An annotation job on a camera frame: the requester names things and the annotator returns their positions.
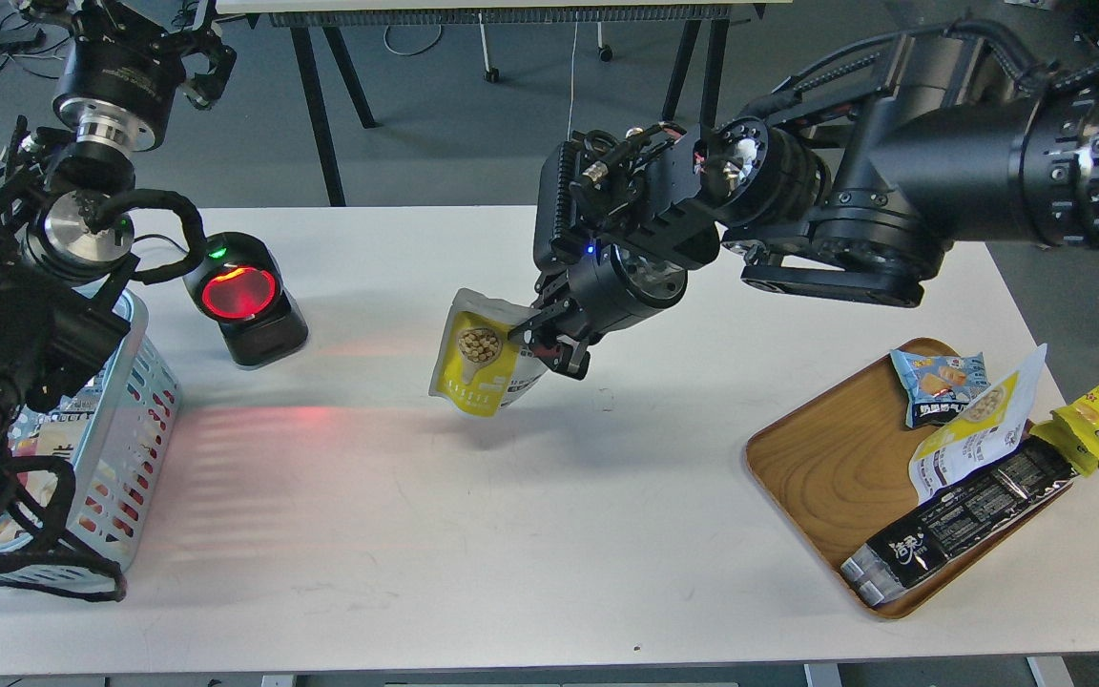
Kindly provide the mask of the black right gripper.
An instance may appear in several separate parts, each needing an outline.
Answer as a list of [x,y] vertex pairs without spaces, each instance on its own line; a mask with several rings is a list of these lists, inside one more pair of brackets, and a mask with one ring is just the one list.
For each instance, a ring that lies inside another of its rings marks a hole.
[[628,136],[571,132],[541,173],[535,313],[511,343],[535,344],[550,372],[588,374],[589,337],[671,308],[688,273],[715,261],[714,204],[698,178],[706,138],[674,123]]

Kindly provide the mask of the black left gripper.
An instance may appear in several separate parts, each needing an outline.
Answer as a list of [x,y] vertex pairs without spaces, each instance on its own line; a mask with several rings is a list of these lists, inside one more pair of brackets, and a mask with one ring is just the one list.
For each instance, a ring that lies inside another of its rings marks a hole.
[[[238,57],[214,27],[173,34],[122,1],[21,1],[19,13],[84,40],[58,79],[53,111],[79,142],[122,154],[164,143],[180,84],[196,109],[214,108]],[[121,42],[175,42],[180,57],[200,55],[208,66],[186,79],[179,58],[152,57]]]

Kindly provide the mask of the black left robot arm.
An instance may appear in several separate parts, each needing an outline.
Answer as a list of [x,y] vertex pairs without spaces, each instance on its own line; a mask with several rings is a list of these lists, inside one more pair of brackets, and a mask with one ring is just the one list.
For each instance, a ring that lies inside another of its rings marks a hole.
[[191,273],[208,251],[184,195],[138,190],[138,151],[169,126],[175,97],[222,96],[236,53],[213,1],[171,31],[122,1],[21,1],[22,16],[73,38],[53,101],[60,129],[25,117],[0,170],[0,586],[88,601],[125,596],[119,562],[73,522],[77,473],[58,456],[14,456],[22,409],[52,410],[104,368],[134,331],[114,304],[127,282]]

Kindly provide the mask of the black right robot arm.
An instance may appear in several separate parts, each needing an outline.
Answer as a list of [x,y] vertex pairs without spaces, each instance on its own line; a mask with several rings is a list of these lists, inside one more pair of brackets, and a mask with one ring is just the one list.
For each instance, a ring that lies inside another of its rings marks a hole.
[[590,346],[679,303],[724,250],[758,290],[890,307],[919,304],[958,240],[1099,251],[1099,60],[1063,73],[977,19],[840,55],[720,126],[569,135],[510,336],[580,379]]

